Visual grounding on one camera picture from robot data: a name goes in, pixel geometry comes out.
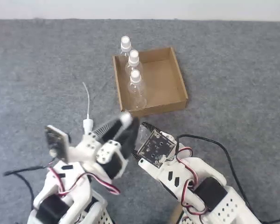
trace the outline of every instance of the open cardboard tray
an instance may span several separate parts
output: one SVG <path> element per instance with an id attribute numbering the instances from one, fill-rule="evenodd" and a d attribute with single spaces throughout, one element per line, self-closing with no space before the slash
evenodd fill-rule
<path id="1" fill-rule="evenodd" d="M 143 64 L 142 78 L 146 84 L 147 106 L 136 110 L 127 110 L 129 76 L 125 72 L 124 57 L 112 57 L 121 111 L 142 117 L 184 109 L 189 98 L 173 48 L 141 51 L 139 57 Z"/>

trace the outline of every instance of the clear plastic bottle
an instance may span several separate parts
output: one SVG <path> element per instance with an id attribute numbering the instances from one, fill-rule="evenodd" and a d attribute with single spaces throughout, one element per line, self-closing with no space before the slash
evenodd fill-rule
<path id="1" fill-rule="evenodd" d="M 138 70 L 140 72 L 140 74 L 143 75 L 143 66 L 142 63 L 139 60 L 139 53 L 136 50 L 131 50 L 130 51 L 130 55 L 129 55 L 129 60 L 126 63 L 126 74 L 128 76 L 131 75 L 131 71 L 133 70 Z"/>
<path id="2" fill-rule="evenodd" d="M 120 55 L 125 56 L 125 62 L 127 63 L 128 58 L 129 58 L 129 53 L 132 49 L 131 41 L 128 36 L 123 36 L 121 38 L 121 43 L 120 43 Z"/>
<path id="3" fill-rule="evenodd" d="M 128 91 L 130 110 L 141 109 L 147 105 L 145 84 L 138 70 L 131 71 Z"/>

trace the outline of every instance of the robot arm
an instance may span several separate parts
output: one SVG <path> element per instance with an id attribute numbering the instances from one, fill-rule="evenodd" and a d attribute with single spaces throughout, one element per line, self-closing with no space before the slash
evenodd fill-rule
<path id="1" fill-rule="evenodd" d="M 171 135 L 154 130 L 138 151 L 141 157 L 138 164 L 181 202 L 184 214 L 180 223 L 261 223 L 238 193 L 226 185 L 221 173 L 203 160 L 191 157 L 191 148 L 181 143 L 175 155 L 175 145 Z"/>
<path id="2" fill-rule="evenodd" d="M 120 191 L 112 180 L 120 178 L 134 149 L 139 120 L 122 113 L 94 132 L 84 134 L 71 147 L 69 137 L 53 126 L 45 129 L 50 155 L 60 161 L 49 167 L 42 191 L 34 200 L 29 224 L 112 224 L 106 201 L 91 189 L 92 178 L 110 193 Z"/>

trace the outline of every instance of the red wire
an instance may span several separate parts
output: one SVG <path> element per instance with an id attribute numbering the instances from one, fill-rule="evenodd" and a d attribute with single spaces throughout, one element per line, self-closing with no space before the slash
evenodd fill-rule
<path id="1" fill-rule="evenodd" d="M 194 177 L 194 186 L 198 184 L 198 176 L 197 174 L 195 173 L 194 170 L 192 170 L 190 167 L 188 167 L 185 163 L 183 163 L 179 158 L 178 158 L 178 154 L 182 151 L 185 151 L 185 150 L 189 150 L 192 152 L 192 149 L 190 147 L 184 147 L 182 148 L 181 150 L 178 151 L 177 155 L 176 155 L 176 160 L 179 162 L 179 163 L 182 163 L 185 168 L 190 171 L 192 174 L 193 174 L 193 177 Z"/>
<path id="2" fill-rule="evenodd" d="M 59 174 L 52 167 L 48 167 L 48 169 L 54 174 L 55 178 L 57 178 L 59 185 L 61 187 L 61 191 L 65 191 L 64 184 L 63 184 Z"/>
<path id="3" fill-rule="evenodd" d="M 57 180 L 59 181 L 59 185 L 60 185 L 60 188 L 61 188 L 61 191 L 62 191 L 62 192 L 59 193 L 60 196 L 65 196 L 65 195 L 67 195 L 71 190 L 73 190 L 74 187 L 76 186 L 77 182 L 78 182 L 78 181 L 81 179 L 81 177 L 84 176 L 84 175 L 90 175 L 90 176 L 94 177 L 100 184 L 104 185 L 104 186 L 109 190 L 110 193 L 116 194 L 116 195 L 119 195 L 119 194 L 120 194 L 120 190 L 119 190 L 117 187 L 115 187 L 114 185 L 109 184 L 109 183 L 107 183 L 106 181 L 103 181 L 102 179 L 100 179 L 98 176 L 96 176 L 96 175 L 93 174 L 93 173 L 86 173 L 86 172 L 80 174 L 80 176 L 76 179 L 76 181 L 73 183 L 73 185 L 70 187 L 70 189 L 67 190 L 67 191 L 65 191 L 64 184 L 63 184 L 63 182 L 62 182 L 60 176 L 58 175 L 58 173 L 57 173 L 52 167 L 48 167 L 48 168 L 49 168 L 49 170 L 54 174 L 54 176 L 57 178 Z"/>

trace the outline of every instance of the white spray cap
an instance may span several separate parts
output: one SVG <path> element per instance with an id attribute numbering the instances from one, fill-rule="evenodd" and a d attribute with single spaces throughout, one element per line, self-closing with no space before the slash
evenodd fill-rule
<path id="1" fill-rule="evenodd" d="M 141 81 L 140 72 L 137 69 L 132 70 L 130 79 L 131 79 L 131 83 L 133 83 L 133 84 L 139 83 Z"/>
<path id="2" fill-rule="evenodd" d="M 129 52 L 132 49 L 130 38 L 128 36 L 123 36 L 121 38 L 120 48 L 124 52 Z"/>
<path id="3" fill-rule="evenodd" d="M 136 50 L 131 50 L 129 56 L 129 65 L 135 67 L 139 64 L 139 53 Z"/>

